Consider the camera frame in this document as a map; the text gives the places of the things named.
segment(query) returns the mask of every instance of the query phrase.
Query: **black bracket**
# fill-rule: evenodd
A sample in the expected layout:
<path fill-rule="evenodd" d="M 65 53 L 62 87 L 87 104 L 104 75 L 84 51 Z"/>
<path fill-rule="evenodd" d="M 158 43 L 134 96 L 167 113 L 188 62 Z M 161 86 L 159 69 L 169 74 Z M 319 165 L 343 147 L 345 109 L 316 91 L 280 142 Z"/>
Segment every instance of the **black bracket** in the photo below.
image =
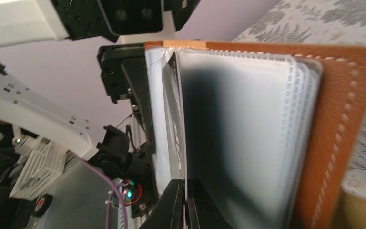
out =
<path fill-rule="evenodd" d="M 141 182 L 142 196 L 137 203 L 131 205 L 131 216 L 142 217 L 151 211 L 157 204 L 159 195 L 156 188 L 155 170 L 152 163 L 152 147 L 149 147 L 147 143 L 141 145 L 137 152 L 133 155 L 137 156 L 140 160 L 146 163 L 147 173 Z"/>
<path fill-rule="evenodd" d="M 129 99 L 134 116 L 155 152 L 151 101 L 143 44 L 102 46 L 97 55 L 102 81 L 113 103 Z"/>
<path fill-rule="evenodd" d="M 98 152 L 89 160 L 89 163 L 99 167 L 110 179 L 132 179 L 141 183 L 148 173 L 148 163 L 141 153 L 128 152 L 130 139 L 128 135 L 112 126 L 105 126 L 106 135 L 103 142 L 97 144 Z"/>
<path fill-rule="evenodd" d="M 190 229 L 232 229 L 198 179 L 187 185 L 186 200 L 184 180 L 171 180 L 140 229 L 183 229 L 183 215 Z"/>
<path fill-rule="evenodd" d="M 111 34 L 97 0 L 51 0 L 69 39 L 79 40 L 102 36 L 116 42 L 119 36 Z"/>

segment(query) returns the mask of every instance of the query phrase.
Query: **red label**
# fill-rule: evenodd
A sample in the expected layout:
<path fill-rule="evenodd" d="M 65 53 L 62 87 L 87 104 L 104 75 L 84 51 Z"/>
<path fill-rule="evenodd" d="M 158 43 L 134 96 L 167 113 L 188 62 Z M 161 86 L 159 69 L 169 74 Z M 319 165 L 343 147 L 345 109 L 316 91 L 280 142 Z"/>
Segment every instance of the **red label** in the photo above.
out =
<path fill-rule="evenodd" d="M 36 204 L 36 208 L 35 208 L 34 210 L 35 210 L 35 211 L 38 211 L 38 210 L 42 207 L 42 205 L 44 204 L 44 201 L 45 201 L 45 197 L 41 198 L 41 199 L 37 202 L 37 204 Z"/>

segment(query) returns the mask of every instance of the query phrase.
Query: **card holder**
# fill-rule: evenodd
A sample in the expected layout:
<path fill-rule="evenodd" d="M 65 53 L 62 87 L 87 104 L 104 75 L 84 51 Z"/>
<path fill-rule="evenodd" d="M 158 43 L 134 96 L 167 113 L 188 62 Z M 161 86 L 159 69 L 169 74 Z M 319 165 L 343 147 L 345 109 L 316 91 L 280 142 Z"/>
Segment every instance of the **card holder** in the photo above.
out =
<path fill-rule="evenodd" d="M 147 42 L 145 47 L 277 53 L 319 61 L 324 70 L 308 146 L 301 146 L 307 152 L 292 227 L 329 225 L 366 108 L 366 47 L 205 41 Z"/>
<path fill-rule="evenodd" d="M 149 49 L 146 59 L 150 92 L 163 90 L 164 103 L 157 104 L 160 96 L 153 99 L 152 110 L 154 116 L 165 113 L 165 119 L 153 123 L 155 137 L 168 139 L 156 144 L 157 156 L 169 156 L 171 178 L 200 179 L 237 228 L 280 228 L 288 221 L 285 217 L 298 184 L 322 73 L 320 63 L 290 55 L 185 48 Z M 196 143 L 196 133 L 211 135 L 210 126 L 218 126 L 221 136 Z M 208 158 L 219 154 L 223 161 L 199 159 L 197 154 Z M 158 169 L 168 161 L 158 160 Z M 181 166 L 185 161 L 187 171 Z M 220 171 L 207 173 L 204 168 Z M 168 182 L 157 181 L 158 187 Z M 218 182 L 230 184 L 215 185 Z M 242 199 L 233 198 L 231 189 L 242 192 Z M 252 204 L 238 206 L 240 202 Z"/>

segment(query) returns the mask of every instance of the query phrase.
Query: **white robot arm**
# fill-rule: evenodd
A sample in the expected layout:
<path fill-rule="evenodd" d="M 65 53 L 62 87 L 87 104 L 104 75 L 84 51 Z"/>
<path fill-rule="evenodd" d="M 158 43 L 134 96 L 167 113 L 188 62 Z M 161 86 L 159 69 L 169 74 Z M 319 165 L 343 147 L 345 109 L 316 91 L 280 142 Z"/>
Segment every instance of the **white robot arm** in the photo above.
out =
<path fill-rule="evenodd" d="M 120 37 L 123 44 L 174 39 L 175 23 L 179 30 L 199 0 L 138 0 L 134 4 L 128 0 L 111 0 L 117 3 L 115 7 L 109 2 L 0 0 L 0 47 L 94 36 L 114 42 Z M 102 126 L 70 114 L 39 96 L 3 69 L 0 71 L 0 120 L 52 139 L 85 160 L 97 153 L 96 146 L 106 133 Z"/>

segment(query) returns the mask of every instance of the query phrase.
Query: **white plastic basket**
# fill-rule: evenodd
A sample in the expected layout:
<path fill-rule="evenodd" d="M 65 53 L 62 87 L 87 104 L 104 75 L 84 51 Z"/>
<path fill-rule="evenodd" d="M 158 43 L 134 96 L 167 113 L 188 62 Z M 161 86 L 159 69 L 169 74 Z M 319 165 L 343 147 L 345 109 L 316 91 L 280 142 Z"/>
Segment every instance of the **white plastic basket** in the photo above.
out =
<path fill-rule="evenodd" d="M 34 200 L 64 171 L 67 149 L 39 137 L 10 197 Z"/>

